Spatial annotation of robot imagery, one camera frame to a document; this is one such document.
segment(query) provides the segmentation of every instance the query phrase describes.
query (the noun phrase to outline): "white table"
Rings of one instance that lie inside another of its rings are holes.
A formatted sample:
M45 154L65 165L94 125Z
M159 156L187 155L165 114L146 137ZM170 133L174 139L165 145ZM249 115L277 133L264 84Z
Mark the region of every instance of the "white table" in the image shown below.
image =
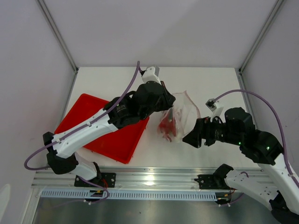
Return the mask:
M129 84L134 71L134 67L81 67L66 112L82 93L106 100L120 96ZM228 90L240 88L233 68L161 67L159 77L165 82L170 93L187 90L202 117L211 115L205 106L208 99L215 98ZM138 76L131 90L136 90L140 84L142 79ZM224 111L232 107L245 109L240 93L222 98L221 103L225 106ZM99 166L107 167L217 168L223 163L234 168L258 167L241 154L237 146L216 142L210 147L202 145L197 149L185 143L167 142L157 135L159 116L160 113L150 116L129 164L122 164L84 148L79 149L78 153L89 161L95 161Z

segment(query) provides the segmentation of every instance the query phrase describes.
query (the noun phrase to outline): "white wall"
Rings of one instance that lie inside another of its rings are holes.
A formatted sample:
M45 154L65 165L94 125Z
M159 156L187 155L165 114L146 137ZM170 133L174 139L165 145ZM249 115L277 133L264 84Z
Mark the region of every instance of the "white wall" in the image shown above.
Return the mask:
M286 1L253 60L245 70L248 90L261 94L277 110L286 134L289 160L299 173L299 2ZM252 99L259 128L274 133L270 110Z
M276 0L45 0L79 66L241 66Z
M11 184L3 224L17 224L34 172L24 160L62 114L73 72L34 0L0 3L0 188ZM30 165L45 165L39 156Z

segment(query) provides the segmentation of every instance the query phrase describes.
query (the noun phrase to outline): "red plastic container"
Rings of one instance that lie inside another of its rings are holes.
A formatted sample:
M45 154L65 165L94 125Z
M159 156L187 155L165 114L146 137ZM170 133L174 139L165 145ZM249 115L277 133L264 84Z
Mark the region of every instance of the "red plastic container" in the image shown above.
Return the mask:
M106 100L82 94L58 126L55 134L65 132L80 124L93 116L107 103ZM84 148L128 164L148 121L149 118L141 120L135 125L129 125L116 132L101 136L85 145Z

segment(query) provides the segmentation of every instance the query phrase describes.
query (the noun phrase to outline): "black and white robotic arm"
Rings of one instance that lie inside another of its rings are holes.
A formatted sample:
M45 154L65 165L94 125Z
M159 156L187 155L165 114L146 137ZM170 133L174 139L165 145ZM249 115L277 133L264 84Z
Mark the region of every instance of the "black and white robotic arm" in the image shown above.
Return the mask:
M214 111L213 100L207 106ZM183 142L196 148L201 147L202 139L210 146L216 141L237 145L246 157L264 170L277 188L262 185L247 178L232 167L223 164L213 174L219 189L230 187L256 199L266 206L272 215L284 224L299 223L299 188L292 178L298 176L292 169L290 176L284 161L284 149L277 138L268 132L255 129L252 116L242 108L231 108L224 114L225 123L219 117L200 118L194 129L183 138Z
M58 142L47 148L49 152L47 161L54 173L71 172L91 182L93 179L95 182L101 179L98 165L95 162L85 160L76 151L105 134L146 119L153 112L164 111L173 107L175 97L167 91L164 82L158 78L158 73L158 67L148 67L142 72L144 84L141 84L136 91L128 92L111 112L99 120L94 121L110 109L119 98L114 98L95 115L66 132L60 134L45 133L43 135L45 145Z

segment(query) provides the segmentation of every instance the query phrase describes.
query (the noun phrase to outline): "transparent plastic bag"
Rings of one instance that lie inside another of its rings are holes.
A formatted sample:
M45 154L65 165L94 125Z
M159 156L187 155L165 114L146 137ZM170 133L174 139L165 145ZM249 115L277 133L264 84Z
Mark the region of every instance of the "transparent plastic bag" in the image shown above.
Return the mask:
M173 107L162 112L157 132L169 142L181 142L194 128L200 112L187 91L174 93L173 96L176 98Z

